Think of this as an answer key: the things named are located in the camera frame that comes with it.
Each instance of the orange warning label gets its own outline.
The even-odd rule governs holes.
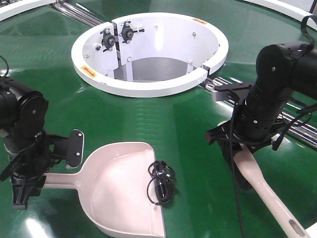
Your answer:
[[[81,66],[81,68],[86,72],[86,74],[88,74],[90,77],[94,78],[97,77],[97,73],[94,72],[91,68],[89,68],[88,66],[84,65]]]
[[[193,20],[194,20],[194,21],[197,21],[197,22],[199,22],[199,23],[201,23],[201,24],[204,24],[204,25],[206,25],[206,24],[208,23],[208,22],[203,21],[203,20],[198,19],[198,18],[193,18]]]

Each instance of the green table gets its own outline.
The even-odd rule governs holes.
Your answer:
[[[266,45],[303,39],[300,24],[284,15],[236,0],[87,0],[78,1],[102,20],[140,12],[174,12],[203,19],[229,40],[225,65],[213,76],[256,79],[255,60]],[[163,209],[168,238],[237,238],[240,228],[232,175],[217,145],[208,146],[205,131],[230,118],[197,86],[177,95],[136,99],[111,95],[86,84],[72,66],[72,44],[88,26],[49,6],[0,23],[0,54],[10,76],[41,91],[49,100],[45,128],[68,136],[85,132],[85,158],[98,147],[119,141],[145,141],[158,160],[176,171],[177,193]],[[310,103],[312,100],[301,98]],[[8,163],[0,151],[0,169]],[[317,221],[316,151],[286,137],[277,152],[255,154],[263,174],[301,224]],[[55,166],[52,172],[74,173]],[[248,237],[285,237],[255,192],[240,192]],[[104,238],[81,209],[74,190],[42,191],[26,211],[11,207],[11,184],[0,187],[2,238]]]

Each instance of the circular opening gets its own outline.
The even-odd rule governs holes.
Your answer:
[[[219,69],[228,52],[211,24],[172,13],[117,18],[82,34],[72,48],[89,84],[128,97],[159,97],[195,87]]]

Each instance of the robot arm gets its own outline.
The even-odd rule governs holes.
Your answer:
[[[0,81],[0,136],[10,163],[0,181],[11,177],[13,208],[24,210],[30,196],[39,196],[44,173],[65,159],[69,167],[82,161],[84,134],[74,130],[70,137],[47,135],[44,118],[48,101],[43,95],[15,79]]]
[[[305,17],[303,34],[309,17],[317,22],[315,16]],[[246,144],[255,152],[270,145],[271,138],[287,126],[278,115],[294,91],[317,100],[317,50],[313,49],[313,38],[309,39],[309,44],[299,41],[263,48],[257,57],[258,78],[253,86],[238,84],[214,88],[216,94],[222,94],[216,98],[233,99],[237,107],[230,121],[206,133],[209,144],[218,141],[224,143],[223,151],[227,150],[232,121],[233,143]]]

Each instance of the wire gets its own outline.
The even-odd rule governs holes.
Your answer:
[[[164,205],[174,196],[175,172],[164,161],[154,161],[148,167],[148,172],[152,177],[147,186],[147,197],[155,205]],[[155,192],[158,202],[154,202],[149,195],[149,188],[152,182],[155,182]]]
[[[5,62],[6,64],[6,72],[3,76],[0,77],[0,81],[2,81],[5,77],[7,77],[7,75],[9,74],[9,64],[8,64],[8,61],[6,61],[6,59],[2,56],[0,56],[1,59],[3,59],[3,61]]]
[[[283,131],[281,132],[280,136],[274,142],[272,142],[272,149],[276,151],[279,148],[279,146],[281,145],[285,134],[288,132],[288,130],[292,126],[298,127],[298,126],[302,126],[302,125],[307,124],[310,121],[310,119],[312,118],[312,113],[315,112],[315,111],[317,111],[317,104],[314,104],[314,105],[311,105],[309,107],[306,107],[306,108],[298,110],[297,113],[301,113],[301,114],[299,114],[297,117],[295,117],[293,120],[291,120],[291,122],[288,123],[287,126],[283,129]],[[309,118],[306,121],[304,121],[302,123],[299,123],[297,125],[294,125],[294,123],[296,123],[300,118],[303,118],[307,114],[309,114],[310,116],[309,116]]]
[[[234,195],[236,198],[236,206],[237,206],[237,212],[238,212],[238,218],[239,218],[239,224],[240,224],[240,230],[241,230],[241,235],[243,238],[246,238],[246,232],[244,228],[244,222],[243,222],[243,217],[242,217],[242,210],[241,210],[241,203],[240,203],[240,196],[239,196],[239,190],[238,190],[238,182],[237,182],[237,176],[236,176],[236,166],[233,160],[233,145],[232,145],[232,136],[233,136],[233,120],[234,120],[234,115],[236,112],[236,106],[238,105],[238,102],[234,101],[234,106],[233,106],[233,112],[232,112],[232,117],[230,121],[230,134],[229,134],[229,149],[230,149],[230,160],[231,160],[231,169],[232,169],[232,175],[233,175],[233,186],[234,186]]]

